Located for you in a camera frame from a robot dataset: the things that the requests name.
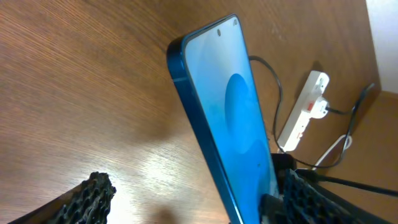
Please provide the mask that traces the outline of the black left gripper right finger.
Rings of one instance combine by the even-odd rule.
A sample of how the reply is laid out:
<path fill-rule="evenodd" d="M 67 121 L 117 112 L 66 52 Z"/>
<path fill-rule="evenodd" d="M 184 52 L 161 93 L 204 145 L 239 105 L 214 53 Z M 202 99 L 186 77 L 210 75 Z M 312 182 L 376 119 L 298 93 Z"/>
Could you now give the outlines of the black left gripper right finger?
<path fill-rule="evenodd" d="M 388 221 L 369 213 L 320 186 L 332 182 L 370 192 L 392 195 L 389 189 L 319 175 L 308 169 L 286 169 L 277 174 L 282 196 L 264 195 L 261 223 L 365 224 Z"/>

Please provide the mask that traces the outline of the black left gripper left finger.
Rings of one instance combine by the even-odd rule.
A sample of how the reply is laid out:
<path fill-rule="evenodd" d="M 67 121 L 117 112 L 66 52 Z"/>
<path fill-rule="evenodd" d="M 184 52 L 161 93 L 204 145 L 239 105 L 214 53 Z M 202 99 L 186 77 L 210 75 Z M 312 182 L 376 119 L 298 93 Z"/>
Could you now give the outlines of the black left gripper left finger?
<path fill-rule="evenodd" d="M 73 189 L 12 222 L 107 224 L 115 193 L 107 173 L 93 172 Z"/>

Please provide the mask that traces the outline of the blue Samsung Galaxy smartphone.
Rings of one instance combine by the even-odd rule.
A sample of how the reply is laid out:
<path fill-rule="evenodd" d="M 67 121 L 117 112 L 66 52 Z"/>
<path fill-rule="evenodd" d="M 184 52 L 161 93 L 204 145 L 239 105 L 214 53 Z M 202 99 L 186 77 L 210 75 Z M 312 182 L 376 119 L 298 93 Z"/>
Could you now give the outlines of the blue Samsung Galaxy smartphone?
<path fill-rule="evenodd" d="M 172 41 L 167 66 L 230 222 L 260 223 L 279 190 L 238 16 Z"/>

